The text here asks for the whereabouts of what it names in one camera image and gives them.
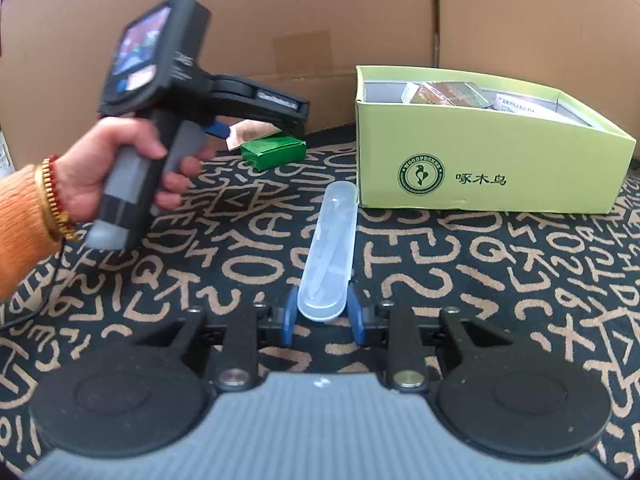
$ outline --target knitted sleeve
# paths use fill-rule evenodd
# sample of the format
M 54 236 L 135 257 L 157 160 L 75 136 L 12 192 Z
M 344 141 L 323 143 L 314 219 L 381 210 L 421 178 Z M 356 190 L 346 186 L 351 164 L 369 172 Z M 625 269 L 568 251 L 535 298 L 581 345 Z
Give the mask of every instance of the knitted sleeve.
M 49 236 L 28 166 L 0 180 L 0 301 L 11 297 L 38 261 L 59 249 Z

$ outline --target display screen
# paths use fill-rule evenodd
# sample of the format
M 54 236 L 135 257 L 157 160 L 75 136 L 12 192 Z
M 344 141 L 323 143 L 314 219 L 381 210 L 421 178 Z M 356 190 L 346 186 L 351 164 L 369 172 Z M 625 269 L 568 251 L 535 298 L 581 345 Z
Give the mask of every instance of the display screen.
M 171 7 L 163 7 L 127 30 L 113 63 L 113 75 L 152 59 Z

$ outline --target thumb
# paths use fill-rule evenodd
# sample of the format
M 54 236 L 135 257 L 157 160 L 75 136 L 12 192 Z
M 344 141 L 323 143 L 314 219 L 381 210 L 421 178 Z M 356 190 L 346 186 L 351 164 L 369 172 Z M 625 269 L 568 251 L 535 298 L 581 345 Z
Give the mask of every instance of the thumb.
M 135 146 L 138 153 L 147 158 L 158 159 L 167 154 L 153 124 L 146 119 L 106 117 L 95 125 L 94 130 L 110 150 L 129 145 Z

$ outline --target patterned carpet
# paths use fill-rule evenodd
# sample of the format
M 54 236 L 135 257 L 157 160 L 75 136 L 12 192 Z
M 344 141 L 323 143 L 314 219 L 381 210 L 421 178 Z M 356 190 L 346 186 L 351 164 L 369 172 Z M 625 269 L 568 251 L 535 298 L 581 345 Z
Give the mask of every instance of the patterned carpet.
M 0 337 L 0 453 L 17 471 L 45 451 L 28 412 L 43 374 L 188 306 L 211 316 L 274 298 L 298 283 L 322 194 L 355 180 L 353 127 L 310 140 L 305 161 L 263 173 L 238 156 L 206 165 L 180 211 L 156 221 L 126 254 L 67 248 L 52 300 Z M 320 142 L 328 143 L 317 147 Z M 373 297 L 436 316 L 468 304 L 478 317 L 596 370 L 614 415 L 594 454 L 620 477 L 640 459 L 640 175 L 630 173 L 607 216 L 361 210 L 354 275 Z M 2 322 L 41 301 L 42 262 Z M 263 371 L 380 369 L 346 323 L 296 327 L 290 351 L 267 348 Z

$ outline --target small green box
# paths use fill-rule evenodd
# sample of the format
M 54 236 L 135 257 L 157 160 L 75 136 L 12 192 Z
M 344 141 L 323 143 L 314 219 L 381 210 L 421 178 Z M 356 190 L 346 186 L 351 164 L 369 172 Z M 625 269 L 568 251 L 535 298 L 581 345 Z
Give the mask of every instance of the small green box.
M 636 141 L 558 89 L 437 68 L 357 71 L 358 196 L 365 207 L 606 214 L 618 196 Z M 526 97 L 578 124 L 403 103 L 406 84 L 422 81 L 473 82 L 489 101 Z
M 252 140 L 240 146 L 242 160 L 256 170 L 268 170 L 306 157 L 306 142 L 283 133 Z

